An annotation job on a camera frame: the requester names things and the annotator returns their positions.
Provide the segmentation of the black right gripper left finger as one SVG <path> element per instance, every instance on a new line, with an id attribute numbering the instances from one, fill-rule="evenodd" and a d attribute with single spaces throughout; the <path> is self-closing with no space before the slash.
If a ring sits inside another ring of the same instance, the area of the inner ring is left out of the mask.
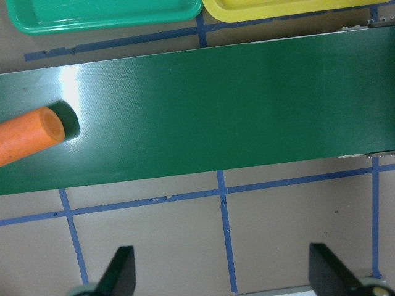
<path id="1" fill-rule="evenodd" d="M 133 246 L 119 247 L 97 284 L 84 284 L 69 295 L 134 295 L 136 267 Z"/>

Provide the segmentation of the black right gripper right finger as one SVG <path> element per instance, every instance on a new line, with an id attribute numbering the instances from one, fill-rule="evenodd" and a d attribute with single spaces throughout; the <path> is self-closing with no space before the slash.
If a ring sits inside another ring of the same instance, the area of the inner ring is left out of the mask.
<path id="1" fill-rule="evenodd" d="M 319 296 L 394 295 L 384 284 L 364 284 L 324 244 L 309 245 L 309 283 Z"/>

